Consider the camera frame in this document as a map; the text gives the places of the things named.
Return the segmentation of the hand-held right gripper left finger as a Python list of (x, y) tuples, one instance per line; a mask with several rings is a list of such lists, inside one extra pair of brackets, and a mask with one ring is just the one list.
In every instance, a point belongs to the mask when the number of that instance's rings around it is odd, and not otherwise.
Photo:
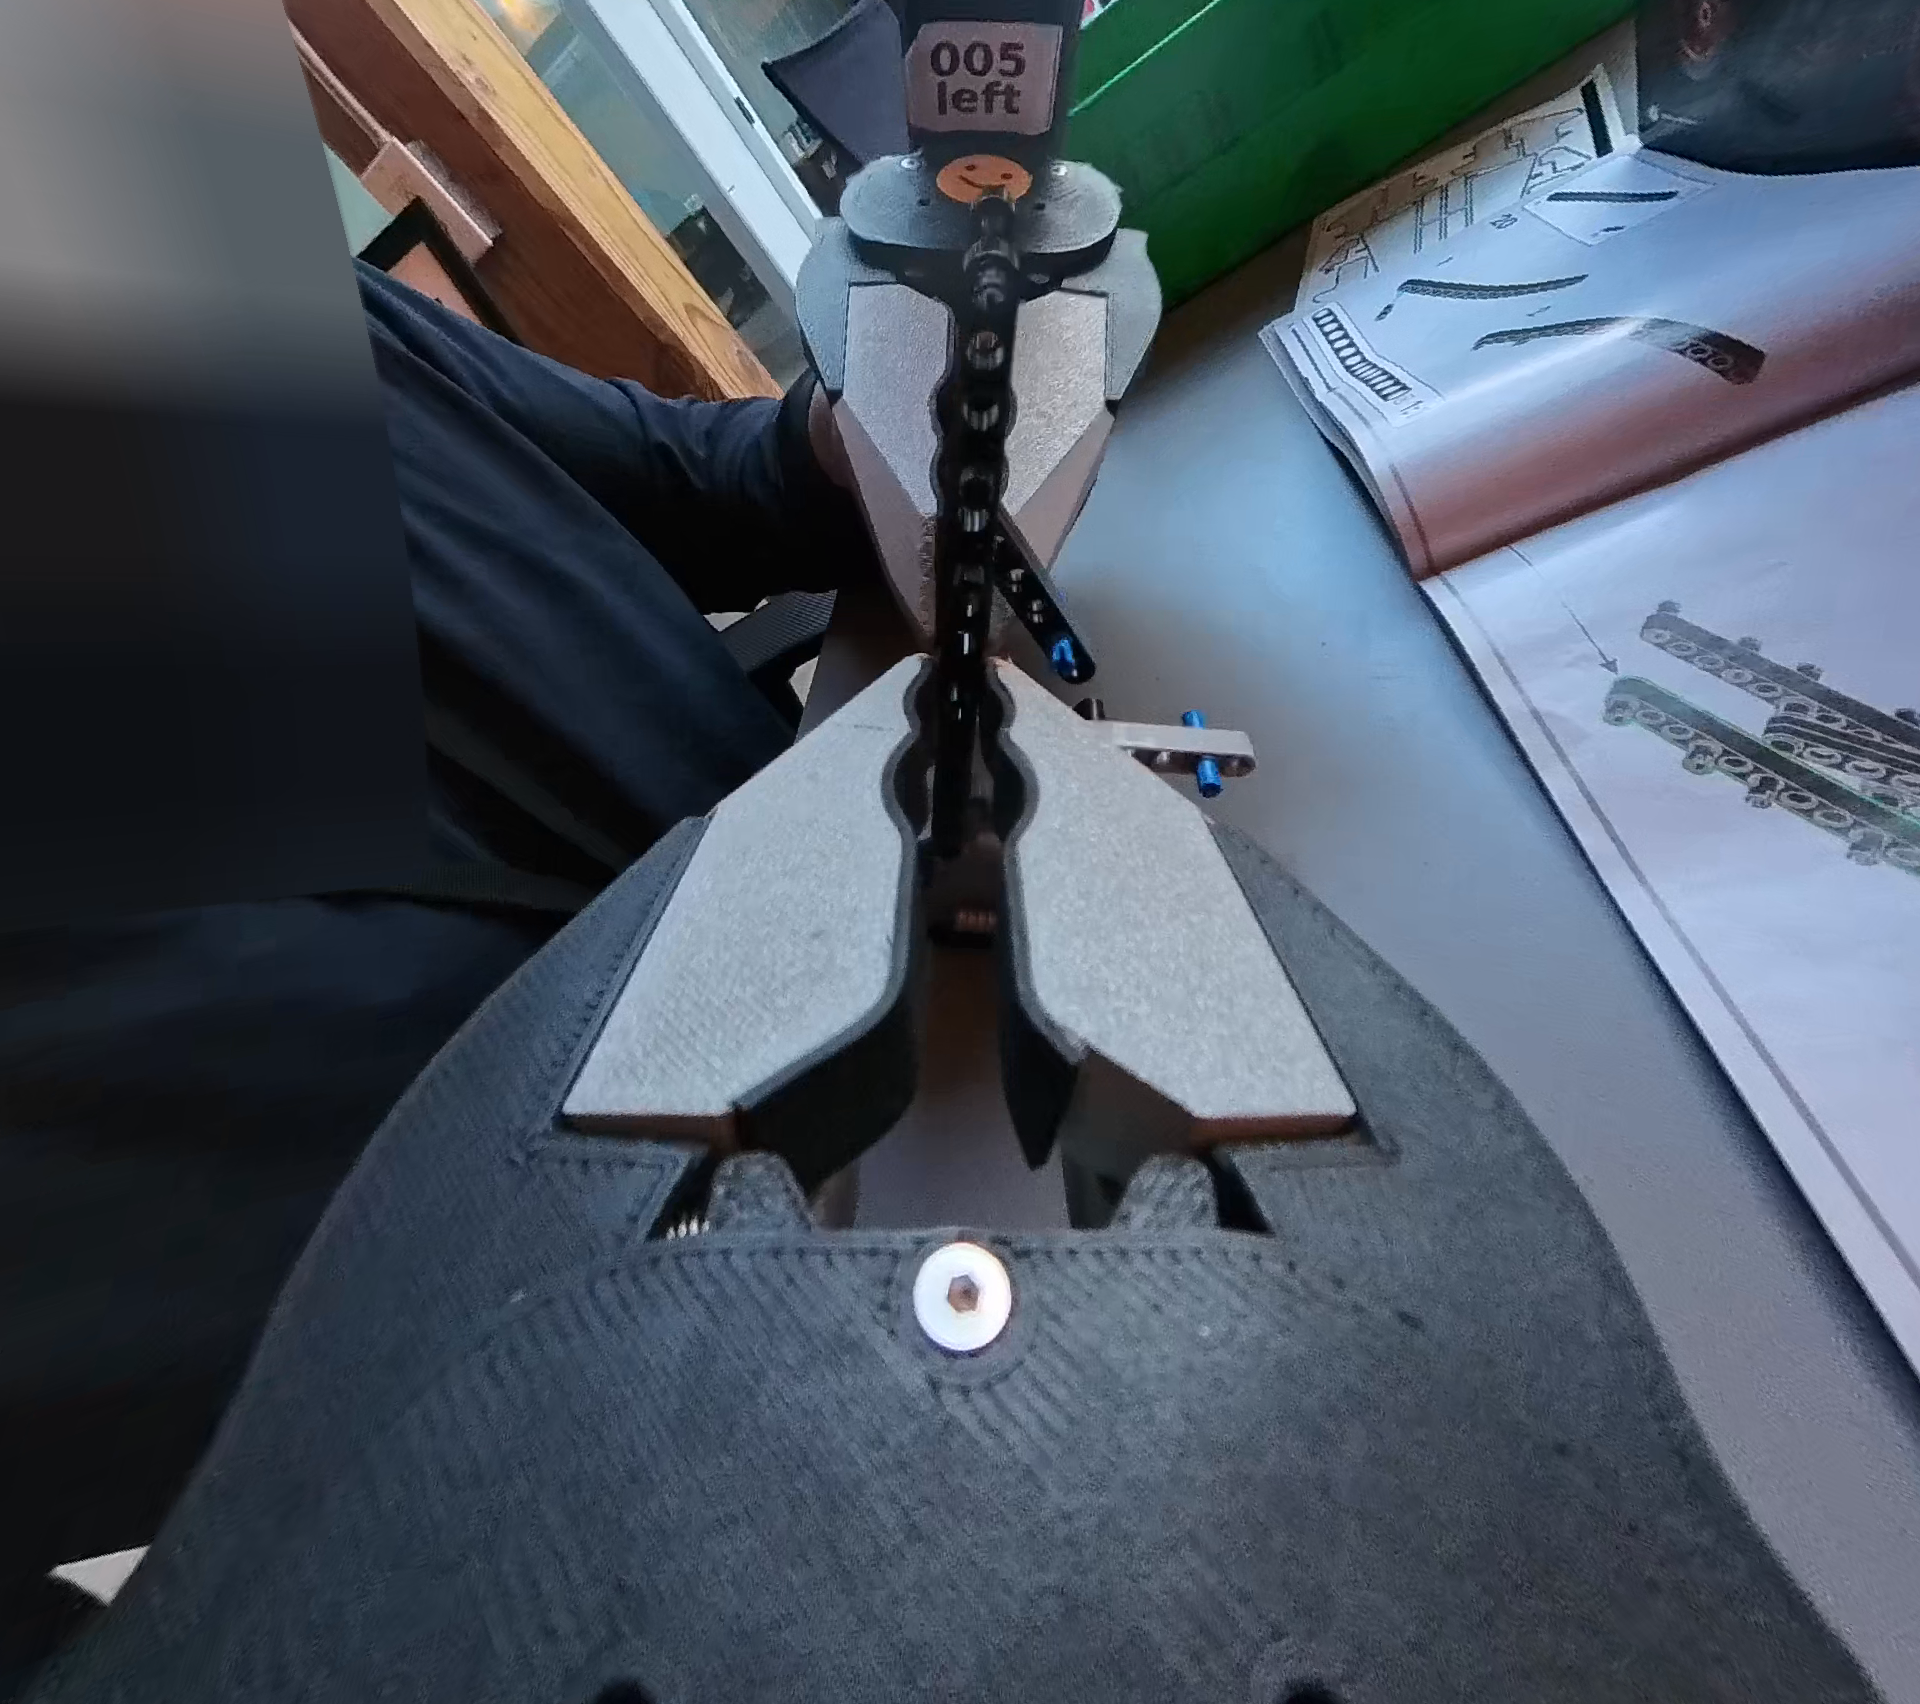
[(718, 804), (559, 1106), (573, 1130), (766, 1155), (813, 1193), (916, 1086), (917, 829), (906, 658)]

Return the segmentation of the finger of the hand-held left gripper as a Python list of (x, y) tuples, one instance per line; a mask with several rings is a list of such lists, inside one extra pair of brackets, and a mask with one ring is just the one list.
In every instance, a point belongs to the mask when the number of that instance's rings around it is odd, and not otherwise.
[(1027, 301), (1013, 344), (1002, 500), (1027, 552), (1052, 569), (1092, 495), (1113, 428), (1107, 302), (1073, 290)]
[(885, 587), (923, 650), (936, 644), (937, 391), (948, 306), (908, 285), (853, 285), (833, 420)]

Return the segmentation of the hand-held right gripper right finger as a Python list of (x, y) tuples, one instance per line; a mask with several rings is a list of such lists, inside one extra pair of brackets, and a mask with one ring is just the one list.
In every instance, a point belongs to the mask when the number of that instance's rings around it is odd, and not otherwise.
[(1151, 1160), (1352, 1139), (1356, 1094), (1202, 804), (1018, 664), (992, 695), (1002, 1086), (1068, 1222), (1104, 1226)]

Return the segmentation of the long black lego beam assembly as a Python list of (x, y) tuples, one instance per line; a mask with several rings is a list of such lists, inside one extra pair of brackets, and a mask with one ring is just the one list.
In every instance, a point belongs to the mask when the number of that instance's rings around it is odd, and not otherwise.
[(1048, 571), (1008, 526), (1002, 507), (1006, 440), (1016, 420), (1016, 320), (1026, 290), (1016, 211), (1006, 190), (992, 189), (972, 205), (969, 243), (948, 285), (956, 348), (933, 398), (933, 644), (922, 709), (927, 769), (920, 869), (925, 929), (957, 946), (985, 946), (997, 923), (997, 836), (992, 815), (974, 801), (995, 607), (1011, 610), (1058, 680), (1088, 684), (1093, 677), (1092, 655)]

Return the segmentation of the person's left forearm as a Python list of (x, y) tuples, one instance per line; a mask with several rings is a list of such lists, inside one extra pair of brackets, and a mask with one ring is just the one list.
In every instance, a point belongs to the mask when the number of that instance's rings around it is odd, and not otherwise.
[(874, 548), (816, 466), (816, 373), (782, 397), (667, 398), (573, 371), (365, 262), (351, 266), (379, 380), (555, 468), (648, 552), (697, 613), (865, 582)]

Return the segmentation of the light grey lego beam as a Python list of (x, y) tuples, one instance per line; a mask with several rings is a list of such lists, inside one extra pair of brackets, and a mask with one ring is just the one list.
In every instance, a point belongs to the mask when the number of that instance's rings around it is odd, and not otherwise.
[(1232, 781), (1258, 771), (1252, 740), (1211, 726), (1198, 709), (1173, 725), (1111, 716), (1100, 699), (1082, 699), (1071, 711), (1107, 749), (1158, 779), (1192, 785), (1202, 803), (1215, 803)]

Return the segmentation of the lego instruction booklet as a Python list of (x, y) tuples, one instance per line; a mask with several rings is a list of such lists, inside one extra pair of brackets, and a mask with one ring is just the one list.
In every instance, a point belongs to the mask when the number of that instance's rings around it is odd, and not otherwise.
[(1916, 1363), (1916, 175), (1553, 208), (1306, 342), (1411, 575)]

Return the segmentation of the person's left hand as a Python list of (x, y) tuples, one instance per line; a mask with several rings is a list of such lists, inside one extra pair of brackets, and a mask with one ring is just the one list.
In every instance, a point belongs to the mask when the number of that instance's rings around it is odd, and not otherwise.
[(847, 514), (868, 525), (868, 508), (858, 489), (836, 402), (817, 376), (811, 380), (808, 397), (806, 439), (817, 471), (844, 500)]

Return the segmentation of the dark office chair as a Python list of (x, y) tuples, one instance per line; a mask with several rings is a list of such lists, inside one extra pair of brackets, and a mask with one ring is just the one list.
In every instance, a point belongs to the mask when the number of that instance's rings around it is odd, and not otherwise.
[(852, 0), (824, 37), (766, 58), (761, 74), (853, 170), (908, 155), (899, 19), (888, 0)]

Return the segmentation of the person's dark clothing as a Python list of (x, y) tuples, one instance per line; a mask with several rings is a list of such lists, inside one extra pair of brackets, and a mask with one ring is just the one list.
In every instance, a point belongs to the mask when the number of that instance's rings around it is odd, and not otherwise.
[[(710, 614), (870, 564), (839, 499), (609, 511), (573, 486), (430, 486), (403, 529), (430, 707), (608, 841), (612, 873), (794, 739)], [(550, 936), (538, 915), (396, 898), (7, 936), (3, 1136), (355, 1146)]]

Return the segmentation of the green plastic bin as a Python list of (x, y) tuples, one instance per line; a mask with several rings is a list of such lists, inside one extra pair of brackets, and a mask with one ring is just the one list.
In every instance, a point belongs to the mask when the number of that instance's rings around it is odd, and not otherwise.
[(1068, 157), (1176, 306), (1614, 27), (1630, 0), (1113, 0)]

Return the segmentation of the printed paper sheet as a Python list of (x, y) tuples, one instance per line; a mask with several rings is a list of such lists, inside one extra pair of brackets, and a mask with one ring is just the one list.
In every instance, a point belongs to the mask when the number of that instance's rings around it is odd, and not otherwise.
[(1441, 398), (1434, 373), (1386, 340), (1393, 315), (1441, 309), (1441, 346), (1470, 316), (1547, 311), (1584, 270), (1580, 255), (1709, 189), (1644, 157), (1603, 67), (1320, 212), (1291, 311), (1262, 330), (1288, 389), (1322, 437), (1365, 468), (1363, 440)]

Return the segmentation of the wooden cabinet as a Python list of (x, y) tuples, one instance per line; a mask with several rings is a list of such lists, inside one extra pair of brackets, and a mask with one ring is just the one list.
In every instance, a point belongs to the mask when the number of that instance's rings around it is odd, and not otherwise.
[(660, 397), (775, 397), (688, 265), (477, 0), (282, 0), (325, 73), (498, 222), (477, 262), (534, 351)]

